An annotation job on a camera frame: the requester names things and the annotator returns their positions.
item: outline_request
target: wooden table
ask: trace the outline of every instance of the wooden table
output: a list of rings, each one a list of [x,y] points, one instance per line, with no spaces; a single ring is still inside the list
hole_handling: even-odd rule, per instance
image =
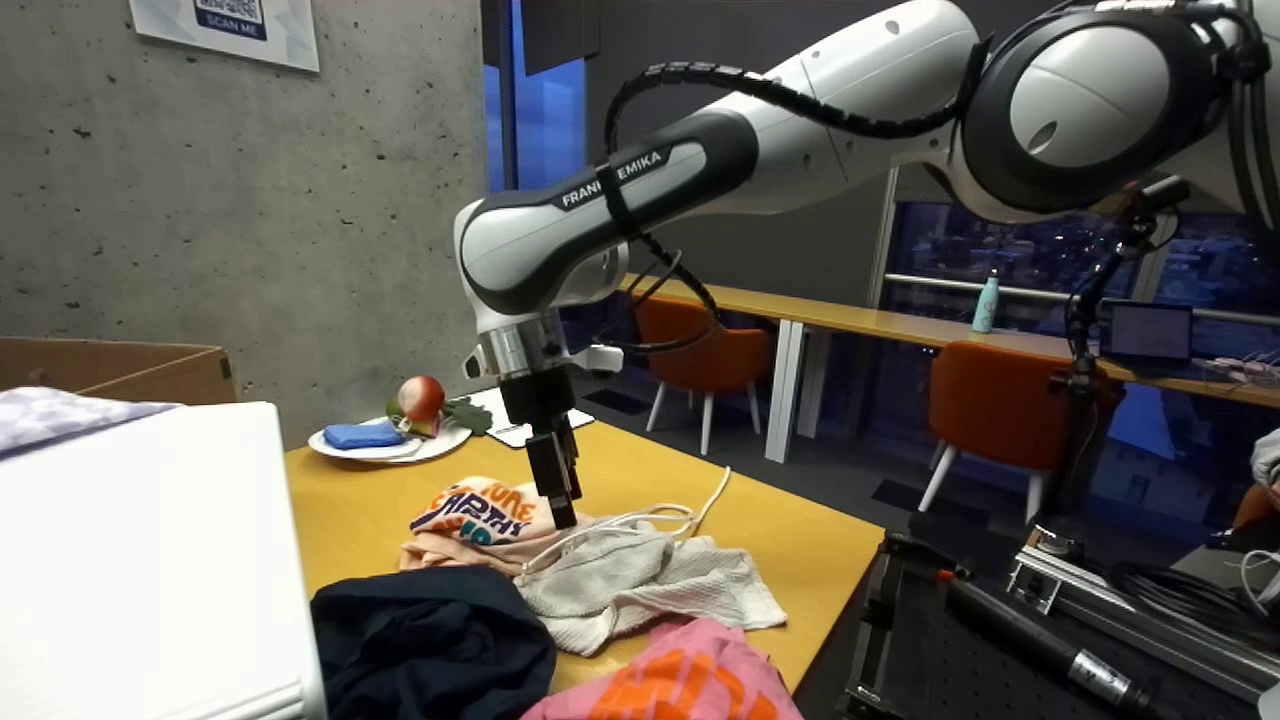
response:
[[[578,429],[575,438],[582,479],[578,511],[589,517],[641,511],[653,502],[700,508],[719,479],[716,463],[598,418]],[[407,538],[407,520],[459,475],[526,479],[526,458],[486,435],[407,469],[347,469],[308,448],[286,450],[308,592],[347,575],[391,573]],[[859,588],[885,526],[734,475],[705,533],[716,534],[719,549],[748,549],[757,555],[764,583],[786,612],[786,626],[748,637],[771,656],[786,688],[796,688]],[[641,647],[642,639],[627,637],[591,660],[558,650],[556,688],[615,673]]]
[[[817,435],[819,418],[819,392],[825,392],[825,353],[804,353],[804,333],[849,333],[849,335],[874,335],[890,344],[921,344],[921,347],[945,347],[950,340],[984,340],[1017,353],[1039,353],[1039,357],[1068,357],[1062,335],[1037,335],[1037,333],[1009,333],[995,326],[988,335],[977,335],[961,319],[934,319],[934,317],[911,317],[911,311],[885,311],[885,306],[859,306],[859,304],[832,304],[832,298],[804,298],[804,296],[779,296],[779,292],[757,292],[757,289],[727,289],[709,283],[716,304],[722,311],[776,319],[776,357],[771,357],[771,400],[769,400],[769,432],[764,432],[764,456],[771,463],[786,458],[793,418],[796,418],[796,396],[798,396],[798,364],[804,364],[804,396],[798,396],[798,435]],[[656,296],[687,298],[697,296],[684,283],[664,283]],[[1160,375],[1145,379],[1123,364],[1105,361],[1109,375],[1123,383],[1157,383],[1184,396],[1211,396],[1211,400],[1237,400],[1237,402],[1259,402],[1280,407],[1274,383],[1232,383],[1232,379],[1195,379],[1195,375]]]

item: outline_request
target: orange chair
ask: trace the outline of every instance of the orange chair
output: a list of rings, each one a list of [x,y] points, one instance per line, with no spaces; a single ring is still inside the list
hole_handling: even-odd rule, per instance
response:
[[[938,438],[915,511],[928,511],[961,450],[1027,469],[1024,520],[1037,520],[1045,475],[1068,450],[1068,396],[1058,379],[1072,361],[995,347],[984,340],[945,344],[928,371],[928,429]],[[1123,383],[1105,379],[1098,425],[1110,418]]]
[[[653,432],[669,386],[697,392],[705,400],[700,456],[709,456],[710,448],[716,396],[722,392],[748,392],[751,429],[759,432],[759,402],[751,386],[771,369],[764,326],[722,326],[700,304],[653,296],[636,304],[636,333],[641,333],[641,344],[656,344],[656,347],[697,335],[692,344],[648,353],[648,371],[660,379],[660,386],[653,396],[642,432]]]

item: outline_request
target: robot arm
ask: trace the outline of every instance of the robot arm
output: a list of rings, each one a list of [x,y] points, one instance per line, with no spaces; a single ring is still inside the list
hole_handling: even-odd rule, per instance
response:
[[[605,298],[636,227],[692,210],[776,216],[899,163],[930,169],[961,204],[1002,224],[1082,210],[1141,174],[1177,173],[1274,227],[1264,145],[1264,113],[1280,103],[1274,30],[1274,4],[1109,0],[1045,10],[988,50],[957,4],[911,0],[769,75],[664,65],[641,83],[734,90],[562,189],[476,199],[457,216],[457,266],[479,333],[473,371],[532,425],[537,483],[556,523],[572,523],[572,392],[541,319]]]

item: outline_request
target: framed poster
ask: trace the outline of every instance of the framed poster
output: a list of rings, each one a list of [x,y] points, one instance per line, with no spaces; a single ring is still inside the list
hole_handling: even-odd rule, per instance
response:
[[[310,0],[129,0],[138,37],[319,71]]]

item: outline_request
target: red cloth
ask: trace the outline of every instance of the red cloth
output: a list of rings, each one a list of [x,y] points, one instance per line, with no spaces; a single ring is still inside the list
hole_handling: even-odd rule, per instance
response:
[[[744,633],[692,619],[653,639],[627,666],[556,691],[522,720],[798,720],[786,682]]]

